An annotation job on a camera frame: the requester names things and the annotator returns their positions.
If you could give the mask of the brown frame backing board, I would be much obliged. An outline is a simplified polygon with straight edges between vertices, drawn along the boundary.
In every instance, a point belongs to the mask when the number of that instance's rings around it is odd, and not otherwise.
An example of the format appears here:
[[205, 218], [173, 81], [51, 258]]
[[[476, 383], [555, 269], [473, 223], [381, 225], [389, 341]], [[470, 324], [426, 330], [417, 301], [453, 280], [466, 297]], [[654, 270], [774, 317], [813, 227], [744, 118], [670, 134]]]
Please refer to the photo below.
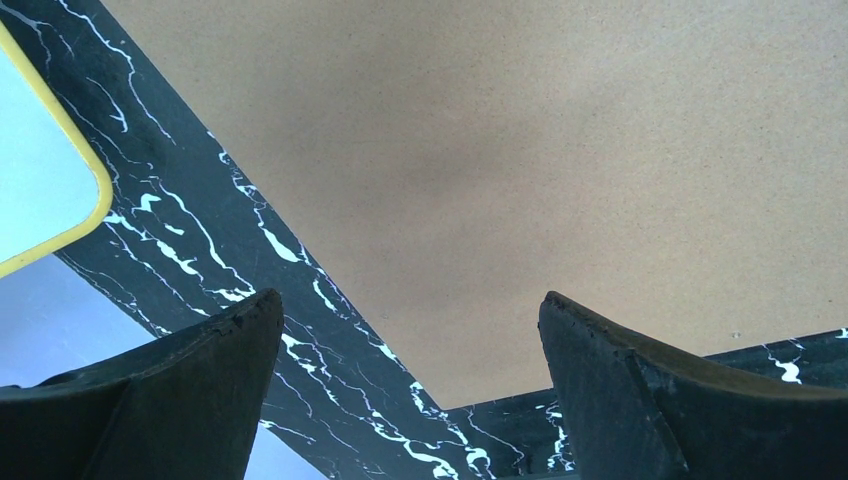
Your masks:
[[555, 290], [699, 355], [847, 323], [843, 1], [110, 1], [442, 407]]

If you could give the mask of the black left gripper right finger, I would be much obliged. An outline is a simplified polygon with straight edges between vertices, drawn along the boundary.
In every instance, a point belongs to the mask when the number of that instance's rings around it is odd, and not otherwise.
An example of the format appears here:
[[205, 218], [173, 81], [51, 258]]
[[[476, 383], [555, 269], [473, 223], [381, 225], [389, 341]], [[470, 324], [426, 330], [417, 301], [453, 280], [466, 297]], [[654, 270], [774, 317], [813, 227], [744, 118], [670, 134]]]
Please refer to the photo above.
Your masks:
[[731, 368], [551, 291], [538, 331], [584, 479], [843, 479], [845, 390]]

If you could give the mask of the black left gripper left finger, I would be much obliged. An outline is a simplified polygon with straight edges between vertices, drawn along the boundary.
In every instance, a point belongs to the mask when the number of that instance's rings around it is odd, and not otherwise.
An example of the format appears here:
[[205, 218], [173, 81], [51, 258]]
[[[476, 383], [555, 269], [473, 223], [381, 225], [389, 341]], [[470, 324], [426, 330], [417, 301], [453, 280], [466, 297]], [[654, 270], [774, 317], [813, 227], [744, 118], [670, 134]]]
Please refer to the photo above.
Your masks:
[[5, 479], [241, 479], [279, 352], [265, 289], [120, 355], [1, 390]]

